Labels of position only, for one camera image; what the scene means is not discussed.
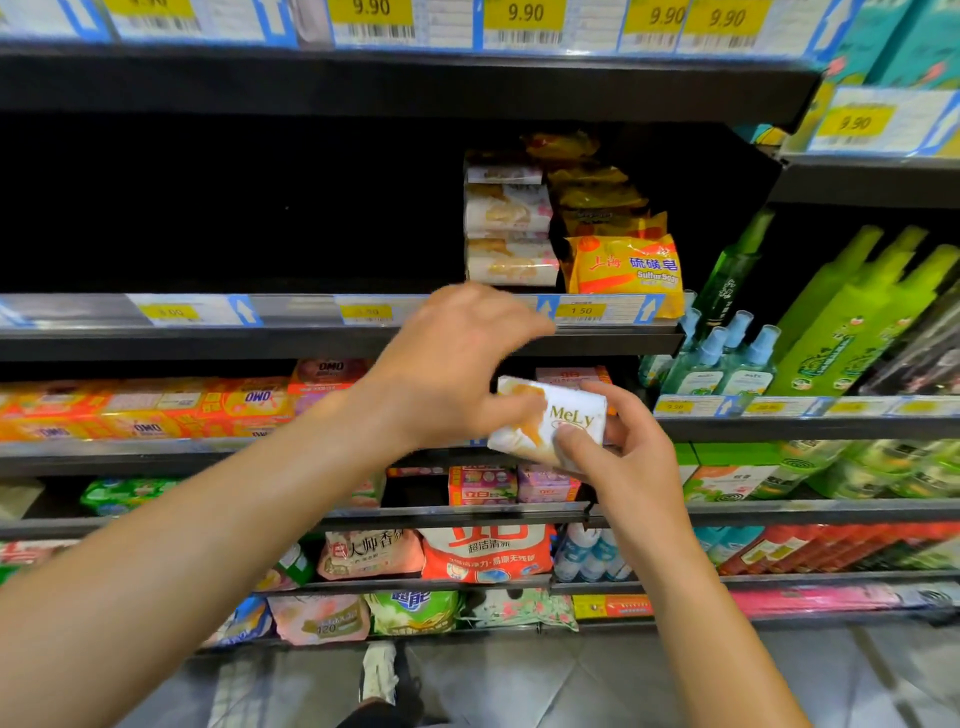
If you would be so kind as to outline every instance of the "hand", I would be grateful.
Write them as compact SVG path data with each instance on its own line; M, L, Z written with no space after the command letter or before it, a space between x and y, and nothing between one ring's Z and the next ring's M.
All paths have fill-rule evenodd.
M427 299L353 389L390 400L408 449L487 437L542 411L542 398L492 395L490 380L504 357L553 332L553 322L509 293L450 285Z
M617 416L607 418L606 440L622 448L622 457L570 425L557 430L554 442L597 492L617 543L641 563L628 562L649 570L661 557L683 550L678 546L696 546L673 443L650 410L636 395L612 384L582 382L581 389L603 395L616 409Z

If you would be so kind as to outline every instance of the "pink package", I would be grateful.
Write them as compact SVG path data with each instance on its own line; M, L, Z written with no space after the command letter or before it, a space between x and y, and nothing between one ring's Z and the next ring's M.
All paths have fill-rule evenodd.
M297 362L287 394L300 415L330 392L348 389L370 368L367 359L301 359Z
M545 465L521 465L517 500L521 503L562 503L577 499L580 481Z
M327 532L317 565L317 573L324 579L358 579L422 570L423 548L417 532L409 528Z
M370 610L361 595L269 596L276 631L290 644L362 642Z
M893 609L900 606L900 598L884 584L731 590L730 594L747 617Z

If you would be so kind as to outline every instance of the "mely soap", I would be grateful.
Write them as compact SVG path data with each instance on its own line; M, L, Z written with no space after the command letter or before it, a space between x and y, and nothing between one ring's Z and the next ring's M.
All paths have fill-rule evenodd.
M606 397L515 376L498 379L496 391L501 395L537 395L543 398L546 407L529 422L498 429L487 441L490 449L576 472L577 467L554 448L557 427L562 424L580 427L597 445L603 443L607 425Z

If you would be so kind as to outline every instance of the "forearm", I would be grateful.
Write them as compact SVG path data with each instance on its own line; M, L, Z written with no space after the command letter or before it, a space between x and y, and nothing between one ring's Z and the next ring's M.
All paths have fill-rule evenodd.
M351 487L403 454L381 399L360 386L328 398L8 583L0 713L18 725L112 725ZM36 699L38 675L57 700Z
M810 725L692 533L650 563L634 558L689 725Z

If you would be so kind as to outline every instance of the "blue spray cap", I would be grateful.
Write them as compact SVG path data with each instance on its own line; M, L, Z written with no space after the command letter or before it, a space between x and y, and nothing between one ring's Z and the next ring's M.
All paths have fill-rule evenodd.
M751 364L766 364L770 361L770 355L774 352L774 344L780 336L780 330L775 326L767 324L756 335L754 343L747 347L744 358Z
M724 345L727 349L736 349L740 346L743 335L753 319L754 314L750 311L737 311L733 315L733 320L727 326L727 343Z
M701 364L712 367L720 359L723 353L723 345L727 341L727 330L723 327L717 327L710 332L707 340L700 345L699 356Z
M688 308L680 320L680 326L683 328L686 338L691 338L693 332L697 330L697 322L700 321L701 313L696 308Z

